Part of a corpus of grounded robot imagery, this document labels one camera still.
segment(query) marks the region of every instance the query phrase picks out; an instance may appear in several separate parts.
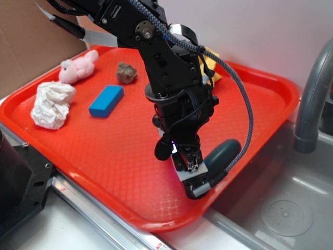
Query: white paper towel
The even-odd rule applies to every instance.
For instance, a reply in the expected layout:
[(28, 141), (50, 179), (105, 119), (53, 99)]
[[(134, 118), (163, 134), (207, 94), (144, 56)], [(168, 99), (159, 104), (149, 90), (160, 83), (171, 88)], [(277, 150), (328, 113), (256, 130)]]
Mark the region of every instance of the white paper towel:
[(75, 93), (75, 88), (69, 84), (55, 81), (40, 84), (30, 113), (35, 124), (47, 129), (60, 129)]

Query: blue foam block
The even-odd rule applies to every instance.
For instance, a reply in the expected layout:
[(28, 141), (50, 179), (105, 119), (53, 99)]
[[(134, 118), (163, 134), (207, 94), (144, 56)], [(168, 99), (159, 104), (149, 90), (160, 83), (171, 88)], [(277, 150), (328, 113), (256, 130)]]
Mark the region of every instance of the blue foam block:
[(89, 113), (92, 116), (106, 118), (123, 96), (123, 87), (106, 86), (96, 100), (91, 104)]

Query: red tray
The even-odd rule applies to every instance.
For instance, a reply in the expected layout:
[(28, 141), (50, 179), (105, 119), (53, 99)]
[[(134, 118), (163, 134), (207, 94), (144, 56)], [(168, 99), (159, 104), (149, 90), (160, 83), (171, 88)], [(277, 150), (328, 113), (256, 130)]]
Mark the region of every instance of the red tray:
[[(100, 54), (95, 72), (74, 85), (76, 95), (62, 128), (53, 131), (38, 127), (30, 117), (37, 86), (57, 81), (60, 68), (6, 99), (0, 107), (0, 121), (125, 221), (150, 232), (177, 229), (200, 217), (299, 102), (298, 91), (290, 81), (230, 64), (243, 80), (252, 104), (253, 139), (223, 182), (204, 198), (193, 201), (186, 197), (171, 160), (155, 159), (159, 134), (151, 122), (154, 108), (144, 94), (148, 78), (138, 51), (94, 49)], [(90, 116), (88, 108), (104, 87), (121, 84), (116, 78), (120, 61), (137, 69), (136, 82), (124, 85), (125, 95), (108, 118)], [(214, 88), (220, 104), (199, 131), (204, 156), (230, 138), (244, 145), (248, 132), (248, 115), (236, 84), (220, 67), (216, 70), (222, 75)]]

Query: gray faucet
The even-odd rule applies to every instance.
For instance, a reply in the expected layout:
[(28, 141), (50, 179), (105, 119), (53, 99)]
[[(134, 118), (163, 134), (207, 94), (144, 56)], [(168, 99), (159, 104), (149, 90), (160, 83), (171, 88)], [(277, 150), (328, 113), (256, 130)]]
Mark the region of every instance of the gray faucet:
[(306, 83), (293, 133), (293, 148), (308, 154), (316, 150), (318, 129), (333, 130), (333, 107), (330, 89), (333, 82), (333, 39), (329, 40), (317, 57)]

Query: sink basin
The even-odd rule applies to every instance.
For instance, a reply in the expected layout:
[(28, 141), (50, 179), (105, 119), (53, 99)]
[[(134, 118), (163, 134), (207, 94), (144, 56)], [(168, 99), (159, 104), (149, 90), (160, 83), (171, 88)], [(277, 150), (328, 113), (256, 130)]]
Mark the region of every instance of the sink basin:
[(275, 249), (331, 249), (333, 137), (300, 154), (292, 132), (285, 123), (212, 208)]

